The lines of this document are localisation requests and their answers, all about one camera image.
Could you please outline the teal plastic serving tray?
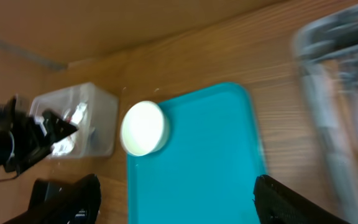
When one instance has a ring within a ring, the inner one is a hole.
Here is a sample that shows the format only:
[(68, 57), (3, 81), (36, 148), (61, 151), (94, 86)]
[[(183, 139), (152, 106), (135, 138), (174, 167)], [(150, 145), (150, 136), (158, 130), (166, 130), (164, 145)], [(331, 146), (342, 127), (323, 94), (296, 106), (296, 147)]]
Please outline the teal plastic serving tray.
[(128, 222), (258, 223), (253, 191), (267, 168), (248, 91), (220, 83), (160, 107), (166, 145), (127, 157)]

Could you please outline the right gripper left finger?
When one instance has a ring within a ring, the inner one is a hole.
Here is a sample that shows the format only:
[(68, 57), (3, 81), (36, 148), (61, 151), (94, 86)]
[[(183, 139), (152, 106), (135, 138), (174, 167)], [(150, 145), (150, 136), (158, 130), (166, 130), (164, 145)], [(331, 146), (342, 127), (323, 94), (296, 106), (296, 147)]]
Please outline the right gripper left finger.
[(73, 184), (35, 181), (29, 207), (4, 224), (95, 223), (101, 206), (101, 184), (89, 174)]

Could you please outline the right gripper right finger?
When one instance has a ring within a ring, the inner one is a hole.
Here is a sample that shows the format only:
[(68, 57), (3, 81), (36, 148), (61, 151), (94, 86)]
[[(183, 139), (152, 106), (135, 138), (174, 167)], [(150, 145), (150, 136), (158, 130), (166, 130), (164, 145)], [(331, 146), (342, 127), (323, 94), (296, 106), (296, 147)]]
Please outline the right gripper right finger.
[(254, 197), (261, 224), (348, 224), (269, 175), (256, 178)]

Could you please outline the grey dishwasher rack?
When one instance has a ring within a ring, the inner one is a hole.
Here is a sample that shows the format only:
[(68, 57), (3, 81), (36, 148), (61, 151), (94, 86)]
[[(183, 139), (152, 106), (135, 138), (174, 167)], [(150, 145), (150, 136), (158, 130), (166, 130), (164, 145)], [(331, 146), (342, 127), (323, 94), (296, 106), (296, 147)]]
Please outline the grey dishwasher rack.
[(358, 4), (302, 27), (293, 53), (342, 217), (358, 223)]

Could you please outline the cardboard wall panel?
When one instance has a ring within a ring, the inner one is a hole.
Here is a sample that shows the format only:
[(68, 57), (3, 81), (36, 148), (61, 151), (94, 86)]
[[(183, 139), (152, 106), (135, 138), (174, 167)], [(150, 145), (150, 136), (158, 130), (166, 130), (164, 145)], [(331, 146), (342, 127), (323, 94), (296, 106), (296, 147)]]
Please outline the cardboard wall panel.
[(0, 49), (61, 70), (220, 22), (272, 0), (0, 0)]

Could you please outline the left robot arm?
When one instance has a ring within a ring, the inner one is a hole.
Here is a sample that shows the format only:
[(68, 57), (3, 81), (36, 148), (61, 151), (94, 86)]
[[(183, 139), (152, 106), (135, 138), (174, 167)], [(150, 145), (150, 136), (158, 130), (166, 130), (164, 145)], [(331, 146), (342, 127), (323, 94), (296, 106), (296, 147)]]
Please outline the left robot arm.
[(40, 119), (28, 115), (24, 102), (14, 96), (0, 105), (0, 166), (20, 175), (51, 154), (53, 144), (77, 130), (52, 110), (42, 112)]

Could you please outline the white napkin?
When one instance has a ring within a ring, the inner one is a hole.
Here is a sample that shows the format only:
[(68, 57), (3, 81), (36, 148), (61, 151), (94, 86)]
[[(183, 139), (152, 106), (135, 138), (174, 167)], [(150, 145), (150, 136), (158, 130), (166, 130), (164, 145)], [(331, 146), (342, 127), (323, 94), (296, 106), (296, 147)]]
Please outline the white napkin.
[(67, 109), (63, 114), (63, 118), (65, 121), (75, 125), (78, 130), (52, 146), (52, 157), (78, 157), (83, 150), (82, 127), (88, 119), (88, 104), (80, 102), (74, 108)]

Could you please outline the clear plastic bin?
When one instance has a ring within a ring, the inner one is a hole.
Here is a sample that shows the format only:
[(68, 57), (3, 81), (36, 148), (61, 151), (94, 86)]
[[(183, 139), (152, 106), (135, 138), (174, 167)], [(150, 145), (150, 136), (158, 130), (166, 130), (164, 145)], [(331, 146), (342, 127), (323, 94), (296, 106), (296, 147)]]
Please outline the clear plastic bin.
[(30, 115), (43, 121), (52, 110), (78, 130), (52, 145), (50, 159), (109, 157), (115, 145), (119, 98), (93, 83), (83, 83), (34, 98)]

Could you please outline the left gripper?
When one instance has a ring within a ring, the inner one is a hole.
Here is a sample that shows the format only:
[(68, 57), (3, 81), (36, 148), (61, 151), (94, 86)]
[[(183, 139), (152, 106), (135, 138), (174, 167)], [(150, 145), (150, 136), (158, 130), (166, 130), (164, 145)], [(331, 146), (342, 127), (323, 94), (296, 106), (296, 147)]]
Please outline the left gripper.
[(27, 108), (27, 100), (17, 95), (0, 105), (0, 166), (6, 172), (25, 172), (51, 154), (53, 143), (78, 130), (52, 110), (36, 117)]

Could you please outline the black plastic tray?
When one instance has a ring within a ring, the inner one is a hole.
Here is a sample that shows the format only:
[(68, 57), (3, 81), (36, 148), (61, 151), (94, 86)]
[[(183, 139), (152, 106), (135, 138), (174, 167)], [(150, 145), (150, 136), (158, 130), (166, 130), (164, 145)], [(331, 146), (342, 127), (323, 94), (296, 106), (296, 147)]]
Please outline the black plastic tray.
[(28, 211), (51, 213), (61, 209), (66, 204), (64, 191), (70, 188), (71, 184), (68, 183), (37, 179), (32, 188)]

